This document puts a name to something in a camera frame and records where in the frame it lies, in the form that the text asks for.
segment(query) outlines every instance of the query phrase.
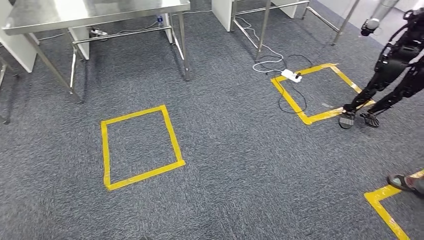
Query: metal table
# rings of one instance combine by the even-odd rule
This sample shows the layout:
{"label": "metal table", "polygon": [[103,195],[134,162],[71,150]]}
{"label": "metal table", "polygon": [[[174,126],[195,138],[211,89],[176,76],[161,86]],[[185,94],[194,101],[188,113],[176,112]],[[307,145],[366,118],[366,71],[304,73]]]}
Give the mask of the metal table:
{"label": "metal table", "polygon": [[[80,103],[82,99],[74,91],[74,78],[76,64],[79,62],[77,58],[84,59],[77,47],[78,44],[82,43],[169,29],[172,32],[173,43],[177,46],[184,62],[185,78],[190,79],[182,13],[187,10],[190,10],[189,0],[19,0],[13,6],[2,29],[8,35],[23,34],[35,48],[42,61],[54,73],[57,80]],[[169,26],[98,36],[78,41],[73,39],[67,29],[167,13],[177,13],[178,15],[181,47],[175,35],[172,14],[169,14]],[[72,71],[69,83],[30,36],[30,33],[56,29],[62,29],[73,47]]]}
{"label": "metal table", "polygon": [[[331,43],[331,45],[334,46],[337,43],[337,41],[339,40],[340,35],[343,33],[346,25],[349,22],[349,19],[351,18],[352,14],[354,13],[354,11],[355,11],[356,7],[358,6],[358,3],[359,3],[360,0],[355,0],[352,8],[350,9],[349,13],[347,14],[347,17],[344,19],[340,28],[336,27],[330,21],[328,21],[327,19],[322,17],[312,7],[310,7],[309,6],[310,2],[311,2],[310,0],[292,0],[292,1],[293,1],[292,3],[288,3],[288,4],[271,6],[272,0],[266,0],[266,6],[265,7],[247,10],[247,11],[240,11],[240,12],[237,12],[237,2],[238,1],[235,0],[232,3],[230,30],[234,31],[235,30],[234,26],[237,26],[243,32],[243,34],[249,39],[249,41],[252,43],[252,45],[256,48],[256,58],[255,58],[256,62],[259,62],[259,59],[261,58],[260,54],[261,54],[261,51],[262,51],[262,46],[264,44],[265,31],[267,29],[268,17],[270,15],[271,9],[284,9],[284,8],[290,8],[290,7],[293,7],[293,6],[305,4],[306,8],[304,9],[302,19],[305,18],[307,11],[309,11],[313,15],[315,15],[319,20],[321,20],[323,23],[325,23],[327,26],[329,26],[333,31],[335,31],[337,34],[336,34],[334,40]],[[265,11],[265,14],[264,14],[264,17],[263,17],[262,30],[261,30],[261,33],[260,33],[259,44],[257,45],[255,43],[255,41],[246,32],[246,30],[240,25],[240,23],[237,21],[236,17],[239,16],[239,15],[251,14],[251,13],[262,12],[262,11]]]}

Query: table leg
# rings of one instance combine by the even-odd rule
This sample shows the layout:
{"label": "table leg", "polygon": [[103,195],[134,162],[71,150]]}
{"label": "table leg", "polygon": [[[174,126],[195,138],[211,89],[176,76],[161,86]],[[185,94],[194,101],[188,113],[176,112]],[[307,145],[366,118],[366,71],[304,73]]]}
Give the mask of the table leg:
{"label": "table leg", "polygon": [[0,63],[3,66],[6,66],[6,68],[9,69],[13,73],[13,76],[17,76],[18,75],[18,72],[16,72],[16,70],[12,66],[10,66],[9,63],[6,60],[4,60],[1,56],[0,56]]}
{"label": "table leg", "polygon": [[238,0],[234,0],[232,2],[232,10],[231,10],[231,23],[230,23],[230,27],[229,30],[231,32],[234,32],[234,20],[236,20],[236,13],[237,13],[237,1]]}
{"label": "table leg", "polygon": [[352,8],[350,9],[349,13],[346,16],[346,19],[344,20],[343,24],[341,25],[340,30],[337,32],[337,35],[335,36],[334,40],[332,41],[332,43],[331,43],[332,46],[334,46],[337,43],[337,41],[339,40],[340,35],[345,30],[345,27],[348,24],[349,19],[351,19],[352,14],[354,13],[355,9],[357,8],[359,2],[360,2],[360,0],[356,0],[355,3],[353,4]]}
{"label": "table leg", "polygon": [[268,17],[270,16],[271,0],[266,1],[265,16],[263,18],[262,32],[260,34],[259,45],[257,46],[256,62],[259,62],[262,45],[264,44],[265,31],[267,30]]}
{"label": "table leg", "polygon": [[308,3],[306,3],[306,7],[305,7],[305,10],[304,10],[304,12],[303,12],[303,15],[302,15],[302,19],[305,19],[305,17],[306,17],[306,12],[308,11],[308,7],[309,7],[309,4],[310,4],[311,2],[309,1]]}
{"label": "table leg", "polygon": [[184,31],[184,17],[181,11],[178,12],[179,19],[179,29],[181,31],[181,47],[182,55],[184,57],[184,70],[185,70],[185,80],[190,80],[190,70],[189,70],[189,60],[187,59],[187,49],[186,49],[186,33]]}
{"label": "table leg", "polygon": [[175,44],[174,22],[173,22],[173,19],[172,19],[172,13],[169,13],[168,15],[169,15],[169,25],[172,27],[171,28],[171,39],[172,39],[171,44],[174,45]]}
{"label": "table leg", "polygon": [[44,52],[41,50],[41,48],[38,46],[36,41],[30,36],[29,33],[24,34],[26,40],[34,47],[35,51],[38,53],[41,60],[44,62],[44,64],[50,69],[50,71],[56,76],[56,80],[62,84],[68,93],[75,99],[77,103],[81,103],[82,100],[80,96],[77,95],[77,93],[72,89],[69,84],[65,81],[62,74],[59,72],[59,70],[53,65],[53,63],[47,58],[47,56],[44,54]]}
{"label": "table leg", "polygon": [[0,115],[0,123],[7,124],[8,120]]}

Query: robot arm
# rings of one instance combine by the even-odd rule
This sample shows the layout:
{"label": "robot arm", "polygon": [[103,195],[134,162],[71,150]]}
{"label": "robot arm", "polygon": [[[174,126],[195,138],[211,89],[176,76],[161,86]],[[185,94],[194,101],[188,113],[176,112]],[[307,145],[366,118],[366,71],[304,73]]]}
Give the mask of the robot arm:
{"label": "robot arm", "polygon": [[380,22],[387,16],[387,14],[395,7],[399,0],[380,0],[377,8],[374,10],[372,16],[365,21],[361,28],[363,36],[369,36],[379,28]]}

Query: stainless steel table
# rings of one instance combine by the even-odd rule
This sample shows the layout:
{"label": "stainless steel table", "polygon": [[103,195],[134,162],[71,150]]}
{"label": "stainless steel table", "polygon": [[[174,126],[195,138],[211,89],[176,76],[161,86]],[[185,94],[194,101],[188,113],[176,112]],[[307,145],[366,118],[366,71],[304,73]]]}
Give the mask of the stainless steel table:
{"label": "stainless steel table", "polygon": [[[190,79],[182,13],[187,10],[190,10],[189,0],[19,0],[13,6],[2,29],[8,35],[24,34],[26,39],[34,46],[42,61],[55,74],[57,80],[65,86],[77,102],[81,102],[81,98],[74,91],[77,58],[84,59],[77,47],[81,43],[170,29],[173,43],[177,46],[184,62],[185,78]],[[167,13],[177,13],[178,15],[181,47],[175,35],[172,14],[169,14],[169,26],[98,36],[78,41],[72,38],[67,29]],[[56,29],[62,29],[73,47],[72,73],[69,83],[30,36],[30,33]]]}

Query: yellow tape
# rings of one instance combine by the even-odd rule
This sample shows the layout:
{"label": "yellow tape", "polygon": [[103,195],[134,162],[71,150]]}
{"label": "yellow tape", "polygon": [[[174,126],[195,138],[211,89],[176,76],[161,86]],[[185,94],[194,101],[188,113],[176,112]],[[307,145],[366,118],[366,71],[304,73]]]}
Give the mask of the yellow tape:
{"label": "yellow tape", "polygon": [[109,165],[109,142],[108,142],[108,127],[105,121],[101,121],[101,139],[103,145],[103,183],[105,186],[111,184],[111,166]]}
{"label": "yellow tape", "polygon": [[[422,176],[424,176],[424,169],[411,175],[411,177],[414,177],[414,178],[421,178]],[[396,235],[398,239],[409,240],[410,238],[407,236],[407,234],[395,222],[395,220],[390,216],[390,214],[386,211],[386,209],[380,203],[380,201],[386,198],[389,198],[393,195],[396,195],[400,192],[401,190],[391,185],[386,185],[373,192],[366,192],[363,194],[363,196],[366,198],[369,204],[371,204],[371,206],[375,209],[378,215],[380,215],[380,217],[388,225],[388,227],[393,231],[393,233]]]}
{"label": "yellow tape", "polygon": [[183,163],[182,165],[184,165],[185,163],[183,160],[183,156],[181,155],[180,146],[178,145],[177,136],[175,135],[174,128],[172,127],[167,107],[165,105],[161,105],[160,110],[162,111],[163,119],[165,120],[166,129],[168,129],[169,138],[171,139],[171,144],[175,153],[176,161],[179,163]]}
{"label": "yellow tape", "polygon": [[[127,178],[125,180],[121,180],[115,183],[111,184],[111,166],[110,166],[110,154],[109,154],[109,143],[108,143],[108,124],[124,121],[130,118],[139,117],[144,114],[149,114],[153,112],[161,111],[163,115],[163,119],[165,121],[166,129],[169,133],[169,137],[171,140],[172,148],[175,153],[176,162],[150,170],[148,172],[139,174],[137,176],[133,176],[130,178]],[[168,114],[167,107],[165,105],[160,105],[157,107],[149,108],[143,111],[138,111],[134,113],[130,113],[127,115],[111,118],[108,120],[104,120],[100,122],[101,127],[101,138],[102,138],[102,145],[103,145],[103,166],[104,166],[104,175],[103,175],[103,183],[106,186],[106,188],[110,191],[122,188],[124,186],[139,182],[141,180],[148,179],[150,177],[171,171],[173,169],[176,169],[178,167],[184,166],[186,163],[183,160],[183,157],[181,155],[180,146],[177,142],[177,136],[175,135],[174,128],[171,124],[171,119]]]}
{"label": "yellow tape", "polygon": [[[337,64],[334,63],[325,63],[318,66],[313,66],[307,69],[303,69],[300,71],[297,71],[297,74],[311,74],[313,72],[320,71],[325,68],[330,68],[333,70],[345,83],[347,83],[351,88],[355,90],[358,94],[362,91],[355,83],[353,83],[348,76],[346,76],[342,71],[340,71],[337,67]],[[285,76],[278,76],[271,79],[272,84],[277,88],[277,90],[281,93],[281,95],[285,98],[287,103],[290,105],[290,107],[294,110],[295,113],[299,116],[299,118],[302,120],[302,122],[306,125],[310,125],[314,122],[321,121],[324,119],[329,119],[335,116],[338,116],[342,113],[343,108],[339,107],[330,111],[322,112],[313,116],[307,116],[302,109],[299,107],[299,105],[293,100],[292,96],[284,89],[284,87],[281,85],[282,81],[287,80]],[[369,106],[372,104],[375,104],[376,102],[373,100],[370,100],[367,102],[364,106]]]}
{"label": "yellow tape", "polygon": [[159,174],[163,174],[165,172],[171,171],[173,169],[176,169],[176,168],[184,166],[184,165],[185,165],[184,161],[182,161],[182,162],[176,161],[174,163],[171,163],[171,164],[168,164],[168,165],[165,165],[165,166],[161,166],[159,168],[156,168],[156,169],[153,169],[151,171],[142,173],[140,175],[133,176],[133,177],[127,178],[125,180],[112,183],[110,185],[107,185],[106,188],[110,191],[115,190],[115,189],[119,189],[119,188],[125,187],[127,185],[130,185],[130,184],[133,184],[133,183],[136,183],[136,182],[140,182],[141,180],[145,180],[145,179],[148,179],[150,177],[153,177],[153,176],[156,176],[156,175],[159,175]]}

